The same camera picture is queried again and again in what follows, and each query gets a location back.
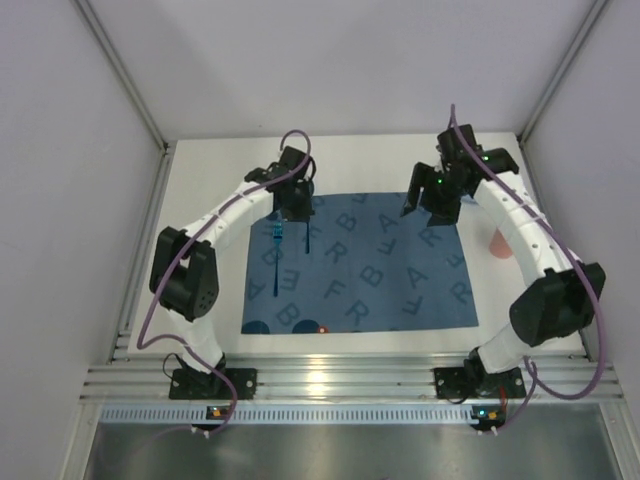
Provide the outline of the blue metal fork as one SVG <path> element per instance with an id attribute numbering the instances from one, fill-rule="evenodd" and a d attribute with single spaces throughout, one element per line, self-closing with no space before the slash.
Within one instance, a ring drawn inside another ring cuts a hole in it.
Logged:
<path id="1" fill-rule="evenodd" d="M 273 225 L 272 238 L 274 242 L 274 283 L 273 296 L 279 295 L 279 261 L 281 254 L 281 243 L 283 240 L 283 226 L 281 222 L 275 222 Z"/>

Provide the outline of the orange plastic cup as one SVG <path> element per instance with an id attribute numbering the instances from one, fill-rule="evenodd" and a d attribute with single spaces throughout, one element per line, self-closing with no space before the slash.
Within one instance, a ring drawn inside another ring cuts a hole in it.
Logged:
<path id="1" fill-rule="evenodd" d="M 513 255 L 507 241 L 498 229 L 495 230 L 489 243 L 489 252 L 498 259 L 508 259 Z"/>

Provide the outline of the blue letter-print placemat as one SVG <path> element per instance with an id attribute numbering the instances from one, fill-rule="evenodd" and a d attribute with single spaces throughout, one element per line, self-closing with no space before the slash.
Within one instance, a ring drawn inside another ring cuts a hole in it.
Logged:
<path id="1" fill-rule="evenodd" d="M 250 230 L 241 331 L 247 335 L 374 333 L 478 325 L 454 226 L 429 213 L 400 216 L 400 193 L 316 196 L 305 224 L 272 214 Z M 281 222 L 279 295 L 273 225 Z"/>

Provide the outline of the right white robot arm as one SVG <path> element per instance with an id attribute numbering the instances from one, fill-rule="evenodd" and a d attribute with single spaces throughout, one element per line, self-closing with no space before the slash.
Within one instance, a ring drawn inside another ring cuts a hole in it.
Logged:
<path id="1" fill-rule="evenodd" d="M 459 220 L 462 198 L 471 197 L 504 238 L 525 284 L 509 308 L 507 324 L 464 362 L 478 388 L 516 368 L 533 348 L 600 325 L 606 275 L 598 263 L 583 263 L 557 237 L 507 150 L 483 149 L 472 126 L 455 121 L 437 142 L 440 162 L 415 164 L 402 215 L 422 208 L 430 215 L 429 226 L 451 226 Z"/>

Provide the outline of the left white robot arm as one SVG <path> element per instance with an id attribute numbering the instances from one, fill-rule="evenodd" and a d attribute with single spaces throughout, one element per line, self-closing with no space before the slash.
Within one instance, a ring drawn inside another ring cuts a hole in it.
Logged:
<path id="1" fill-rule="evenodd" d="M 181 363 L 203 377 L 220 377 L 224 353 L 207 317 L 220 293 L 218 256 L 244 230 L 277 213 L 307 223 L 312 208 L 315 162 L 309 150 L 291 146 L 266 168 L 255 168 L 221 204 L 191 224 L 164 228 L 156 241 L 148 307 L 136 343 L 143 350 L 171 339 Z"/>

